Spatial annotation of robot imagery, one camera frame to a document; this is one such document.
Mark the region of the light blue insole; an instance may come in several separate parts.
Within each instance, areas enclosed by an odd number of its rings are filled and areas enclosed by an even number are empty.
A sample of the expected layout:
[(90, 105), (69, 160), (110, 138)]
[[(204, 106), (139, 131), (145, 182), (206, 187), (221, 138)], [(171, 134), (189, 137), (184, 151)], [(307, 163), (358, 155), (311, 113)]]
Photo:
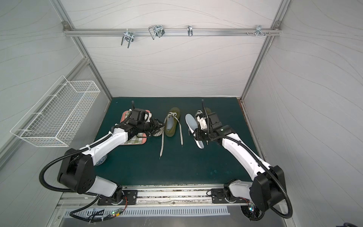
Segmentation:
[(194, 119), (194, 117), (191, 114), (186, 114), (185, 116), (186, 124), (189, 128), (189, 135), (192, 135), (194, 138), (194, 141), (196, 142), (196, 145), (200, 149), (204, 149), (204, 144), (202, 141), (197, 140), (196, 131), (198, 129), (197, 121)]

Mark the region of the olive shoe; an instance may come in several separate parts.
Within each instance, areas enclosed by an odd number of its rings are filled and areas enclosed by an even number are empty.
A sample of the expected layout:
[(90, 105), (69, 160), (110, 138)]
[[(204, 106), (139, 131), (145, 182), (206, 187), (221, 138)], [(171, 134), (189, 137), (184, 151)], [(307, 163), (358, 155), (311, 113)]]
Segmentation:
[[(207, 114), (210, 114), (210, 113), (212, 113), (212, 111), (209, 109), (209, 108), (207, 108), (206, 107), (206, 112), (207, 112)], [(197, 121), (197, 122), (199, 122), (202, 118), (204, 118), (205, 117), (205, 114), (204, 114), (204, 110), (198, 110), (197, 112), (196, 112), (196, 114), (194, 115), (194, 118), (195, 118), (195, 120)]]
[(180, 133), (180, 142), (181, 146), (183, 146), (183, 133), (182, 133), (182, 125), (180, 123), (180, 117), (181, 117), (181, 110), (177, 107), (173, 107), (169, 110), (167, 116), (164, 119), (164, 130), (162, 133), (162, 140), (161, 140), (161, 150), (159, 153), (159, 158), (162, 157), (163, 151), (164, 151), (164, 140), (165, 136), (167, 137), (173, 137), (176, 132), (177, 126), (179, 126), (179, 133)]

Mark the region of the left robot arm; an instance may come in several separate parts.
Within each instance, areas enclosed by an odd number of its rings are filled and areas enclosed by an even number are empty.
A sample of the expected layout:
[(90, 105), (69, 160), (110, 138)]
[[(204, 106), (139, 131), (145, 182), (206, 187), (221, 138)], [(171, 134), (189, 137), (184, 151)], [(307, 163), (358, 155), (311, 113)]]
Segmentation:
[(84, 147), (85, 151), (68, 150), (62, 160), (57, 181), (72, 192), (114, 197), (122, 187), (96, 175), (95, 165), (116, 147), (140, 133), (153, 136), (164, 126), (146, 110), (134, 108), (127, 118), (111, 128), (106, 136)]

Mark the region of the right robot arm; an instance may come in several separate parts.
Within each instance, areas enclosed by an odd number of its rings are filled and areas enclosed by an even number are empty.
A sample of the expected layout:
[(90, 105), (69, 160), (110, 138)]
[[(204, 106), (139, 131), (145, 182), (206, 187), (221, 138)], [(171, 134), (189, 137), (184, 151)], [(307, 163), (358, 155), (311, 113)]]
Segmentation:
[(198, 111), (185, 116), (189, 134), (201, 149), (215, 141), (229, 151), (247, 171), (251, 183), (233, 180), (226, 185), (227, 193), (235, 198), (253, 202), (260, 211), (272, 210), (287, 195), (285, 173), (279, 166), (271, 166), (257, 156), (228, 125), (223, 125), (216, 113)]

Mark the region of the ribbed ceramic cup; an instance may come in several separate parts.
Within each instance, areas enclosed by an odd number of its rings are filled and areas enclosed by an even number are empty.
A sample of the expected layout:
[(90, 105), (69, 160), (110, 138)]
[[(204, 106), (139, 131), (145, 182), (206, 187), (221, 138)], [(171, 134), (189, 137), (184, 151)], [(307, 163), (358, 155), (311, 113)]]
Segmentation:
[(159, 137), (159, 136), (162, 136), (164, 133), (164, 127), (158, 129), (154, 134), (153, 134), (153, 137)]

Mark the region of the blue white patterned bowl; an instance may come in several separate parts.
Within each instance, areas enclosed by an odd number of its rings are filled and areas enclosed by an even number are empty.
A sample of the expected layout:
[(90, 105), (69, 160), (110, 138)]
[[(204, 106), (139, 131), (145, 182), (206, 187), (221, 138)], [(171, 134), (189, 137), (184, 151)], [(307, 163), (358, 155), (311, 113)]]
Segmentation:
[(97, 163), (95, 164), (95, 166), (99, 166), (101, 164), (103, 164), (107, 159), (107, 155), (103, 156), (102, 158), (100, 158)]

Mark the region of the metal U-bolt clamp left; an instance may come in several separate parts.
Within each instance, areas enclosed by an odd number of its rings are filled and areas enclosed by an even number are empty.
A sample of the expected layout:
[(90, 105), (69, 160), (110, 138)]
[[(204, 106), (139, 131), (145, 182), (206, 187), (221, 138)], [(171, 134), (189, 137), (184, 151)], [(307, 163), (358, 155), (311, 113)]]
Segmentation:
[(134, 42), (134, 35), (129, 30), (126, 30), (123, 33), (121, 45), (127, 43), (127, 48), (129, 48), (132, 42)]

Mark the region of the metal hook clamp middle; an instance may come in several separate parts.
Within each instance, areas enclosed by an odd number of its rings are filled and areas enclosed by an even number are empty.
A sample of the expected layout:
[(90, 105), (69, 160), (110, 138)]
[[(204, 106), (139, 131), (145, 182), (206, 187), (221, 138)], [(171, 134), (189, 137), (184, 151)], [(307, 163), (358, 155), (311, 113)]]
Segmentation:
[(164, 27), (162, 25), (153, 25), (148, 28), (148, 31), (153, 40), (156, 37), (161, 38), (165, 34)]

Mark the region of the white vent strip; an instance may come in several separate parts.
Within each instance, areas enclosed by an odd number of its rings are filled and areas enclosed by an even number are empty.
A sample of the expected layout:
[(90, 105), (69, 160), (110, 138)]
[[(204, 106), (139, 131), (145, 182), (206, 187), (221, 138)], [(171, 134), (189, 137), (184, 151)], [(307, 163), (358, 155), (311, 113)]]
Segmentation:
[[(116, 208), (89, 208), (75, 213), (76, 215), (89, 218), (106, 217), (116, 211)], [(228, 216), (230, 212), (227, 206), (196, 206), (196, 207), (128, 207), (121, 217), (206, 217), (206, 216)]]

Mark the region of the small metal clip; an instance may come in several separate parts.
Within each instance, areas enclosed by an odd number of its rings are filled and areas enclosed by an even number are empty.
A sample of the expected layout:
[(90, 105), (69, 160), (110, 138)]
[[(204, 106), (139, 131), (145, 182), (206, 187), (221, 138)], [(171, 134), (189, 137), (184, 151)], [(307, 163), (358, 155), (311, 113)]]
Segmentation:
[(192, 37), (193, 36), (193, 28), (191, 25), (187, 26), (187, 33), (188, 33), (188, 37)]

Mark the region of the aluminium crossbar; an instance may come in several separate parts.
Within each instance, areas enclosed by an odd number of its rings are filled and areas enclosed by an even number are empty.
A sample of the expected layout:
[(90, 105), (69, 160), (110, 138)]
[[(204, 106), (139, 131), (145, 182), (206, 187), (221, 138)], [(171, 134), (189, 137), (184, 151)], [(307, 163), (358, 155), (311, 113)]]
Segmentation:
[[(64, 30), (67, 37), (121, 37), (129, 30), (135, 37), (151, 37), (148, 28), (140, 29), (73, 29)], [(187, 28), (164, 28), (164, 37), (188, 37)], [(193, 27), (193, 37), (242, 37), (248, 36), (246, 32), (252, 32), (255, 28), (195, 28)], [(263, 28), (271, 33), (270, 36), (279, 36), (281, 29)]]

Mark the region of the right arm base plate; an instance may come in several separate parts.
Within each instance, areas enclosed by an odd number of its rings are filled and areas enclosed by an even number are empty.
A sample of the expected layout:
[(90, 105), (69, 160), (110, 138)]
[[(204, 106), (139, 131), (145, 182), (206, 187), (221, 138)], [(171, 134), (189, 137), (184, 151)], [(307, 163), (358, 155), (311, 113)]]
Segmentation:
[(214, 188), (206, 192), (208, 197), (211, 197), (213, 204), (221, 203), (246, 203), (249, 205), (250, 201), (242, 197), (234, 197), (230, 190), (225, 188)]

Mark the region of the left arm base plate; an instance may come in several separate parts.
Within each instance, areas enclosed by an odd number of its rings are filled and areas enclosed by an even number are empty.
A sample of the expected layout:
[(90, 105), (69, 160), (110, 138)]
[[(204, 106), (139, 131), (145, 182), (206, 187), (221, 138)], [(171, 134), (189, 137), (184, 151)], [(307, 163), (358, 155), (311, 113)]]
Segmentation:
[(117, 205), (135, 205), (138, 196), (137, 190), (118, 190), (111, 197), (100, 195), (97, 205), (99, 206), (117, 206)]

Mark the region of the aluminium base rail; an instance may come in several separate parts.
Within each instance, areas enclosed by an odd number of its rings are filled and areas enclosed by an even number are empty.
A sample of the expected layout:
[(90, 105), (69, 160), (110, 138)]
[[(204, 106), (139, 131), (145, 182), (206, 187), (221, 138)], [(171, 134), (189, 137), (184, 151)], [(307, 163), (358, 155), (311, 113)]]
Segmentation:
[[(211, 189), (222, 189), (222, 184), (176, 184), (176, 185), (129, 185), (126, 190), (136, 190), (128, 207), (178, 207), (214, 206), (207, 196)], [(94, 196), (63, 193), (57, 209), (78, 209), (90, 204)]]

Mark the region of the metal bracket right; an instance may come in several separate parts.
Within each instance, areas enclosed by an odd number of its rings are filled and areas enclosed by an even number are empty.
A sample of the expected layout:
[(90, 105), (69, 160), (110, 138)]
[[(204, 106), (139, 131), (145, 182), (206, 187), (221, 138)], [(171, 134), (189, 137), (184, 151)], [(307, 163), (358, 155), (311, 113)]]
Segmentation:
[(267, 37), (270, 36), (271, 33), (268, 31), (264, 31), (261, 25), (258, 25), (254, 31), (246, 32), (248, 36), (255, 36), (255, 37)]

